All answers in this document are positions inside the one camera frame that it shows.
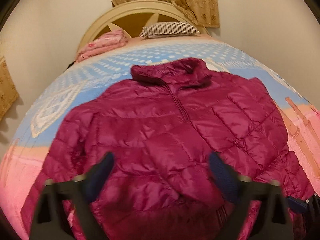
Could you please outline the folded pink floral blanket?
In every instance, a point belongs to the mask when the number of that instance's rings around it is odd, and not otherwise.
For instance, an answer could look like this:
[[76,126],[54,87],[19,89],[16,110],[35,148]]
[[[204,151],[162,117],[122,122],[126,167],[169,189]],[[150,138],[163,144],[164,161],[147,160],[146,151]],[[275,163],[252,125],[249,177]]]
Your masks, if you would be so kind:
[[117,29],[104,33],[99,38],[87,43],[77,53],[74,62],[81,62],[90,57],[120,48],[128,43],[123,29]]

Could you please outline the striped pillow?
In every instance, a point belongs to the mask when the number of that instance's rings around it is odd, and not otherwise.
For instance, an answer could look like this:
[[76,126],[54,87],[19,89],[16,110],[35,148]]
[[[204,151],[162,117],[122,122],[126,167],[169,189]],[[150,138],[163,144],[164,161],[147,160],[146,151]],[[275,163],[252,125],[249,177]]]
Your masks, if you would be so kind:
[[154,36],[190,36],[200,34],[199,30],[188,22],[158,22],[143,28],[140,37]]

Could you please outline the blue and pink bedspread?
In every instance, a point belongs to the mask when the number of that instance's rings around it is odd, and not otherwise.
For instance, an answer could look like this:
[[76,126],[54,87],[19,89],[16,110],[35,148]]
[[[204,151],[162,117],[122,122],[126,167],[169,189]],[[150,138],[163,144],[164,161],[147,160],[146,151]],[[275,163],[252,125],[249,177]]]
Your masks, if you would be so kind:
[[128,79],[135,63],[160,64],[186,57],[204,60],[211,70],[247,79],[256,77],[264,83],[281,111],[290,150],[295,152],[314,190],[319,191],[319,110],[276,72],[208,35],[135,38],[124,47],[66,70],[25,114],[1,163],[1,209],[21,239],[28,238],[21,208],[65,115],[95,99],[110,85]]

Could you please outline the magenta quilted puffer jacket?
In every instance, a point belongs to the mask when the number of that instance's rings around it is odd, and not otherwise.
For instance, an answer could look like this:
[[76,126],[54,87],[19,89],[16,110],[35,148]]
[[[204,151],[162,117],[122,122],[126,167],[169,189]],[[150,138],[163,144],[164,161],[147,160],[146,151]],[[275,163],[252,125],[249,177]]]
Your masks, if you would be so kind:
[[305,200],[314,189],[287,141],[281,114],[259,79],[212,71],[195,58],[134,65],[130,79],[65,116],[22,221],[30,230],[47,179],[68,181],[112,152],[113,171],[91,205],[110,239],[212,239],[232,207],[209,172],[210,153]]

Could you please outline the beige curtain left window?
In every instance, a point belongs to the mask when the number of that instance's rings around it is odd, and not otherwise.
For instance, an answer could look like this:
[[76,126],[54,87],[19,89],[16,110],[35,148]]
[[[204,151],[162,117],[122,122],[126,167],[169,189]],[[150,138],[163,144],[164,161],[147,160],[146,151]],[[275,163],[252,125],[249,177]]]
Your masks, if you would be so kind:
[[0,120],[18,99],[19,93],[9,73],[5,57],[0,61]]

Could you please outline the cream wooden headboard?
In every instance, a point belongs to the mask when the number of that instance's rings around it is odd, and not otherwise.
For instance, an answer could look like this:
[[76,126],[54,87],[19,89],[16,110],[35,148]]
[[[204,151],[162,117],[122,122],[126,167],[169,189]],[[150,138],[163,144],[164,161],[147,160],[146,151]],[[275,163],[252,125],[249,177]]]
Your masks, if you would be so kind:
[[157,22],[169,21],[188,22],[201,34],[208,34],[206,28],[191,22],[172,4],[162,1],[140,0],[118,5],[98,17],[84,33],[78,50],[109,31],[123,29],[127,39],[130,40],[138,37],[144,27]]

